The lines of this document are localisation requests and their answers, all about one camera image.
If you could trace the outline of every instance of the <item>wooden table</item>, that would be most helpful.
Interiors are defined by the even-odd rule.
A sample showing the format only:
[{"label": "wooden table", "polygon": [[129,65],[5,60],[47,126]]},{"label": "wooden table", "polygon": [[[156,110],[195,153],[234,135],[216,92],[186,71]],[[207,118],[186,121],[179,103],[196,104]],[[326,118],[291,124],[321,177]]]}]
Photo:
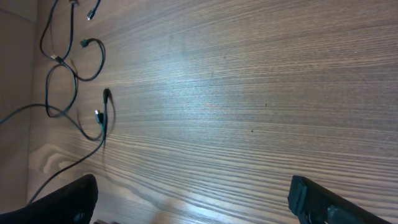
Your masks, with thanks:
[{"label": "wooden table", "polygon": [[[53,1],[39,2],[37,41]],[[288,209],[303,175],[398,223],[396,0],[95,0],[75,9],[69,59],[90,77],[69,114],[91,135],[109,87],[105,149],[62,173],[40,197],[94,174],[93,219],[118,223],[298,223]],[[44,49],[64,54],[70,6],[60,1]],[[54,62],[35,48],[33,102]],[[73,93],[66,69],[50,104]],[[32,110],[28,197],[92,151],[66,119]]]}]

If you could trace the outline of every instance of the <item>black plastic part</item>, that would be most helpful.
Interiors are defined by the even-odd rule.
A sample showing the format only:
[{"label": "black plastic part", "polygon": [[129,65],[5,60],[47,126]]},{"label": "black plastic part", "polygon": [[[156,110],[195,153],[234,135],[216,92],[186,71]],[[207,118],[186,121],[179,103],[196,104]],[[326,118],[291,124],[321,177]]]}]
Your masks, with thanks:
[{"label": "black plastic part", "polygon": [[82,41],[80,41],[80,45],[81,45],[82,47],[87,47],[87,45],[88,45],[88,40],[82,40]]},{"label": "black plastic part", "polygon": [[301,176],[293,176],[287,200],[301,224],[389,223]]},{"label": "black plastic part", "polygon": [[95,15],[95,11],[94,11],[94,10],[90,10],[90,11],[88,12],[88,14],[87,14],[87,19],[88,19],[88,20],[92,20],[93,17],[94,17],[94,15]]},{"label": "black plastic part", "polygon": [[98,124],[103,125],[104,124],[104,114],[101,112],[96,113],[95,120],[97,120]]},{"label": "black plastic part", "polygon": [[88,174],[24,208],[0,215],[0,223],[89,224],[97,199],[95,177]]}]

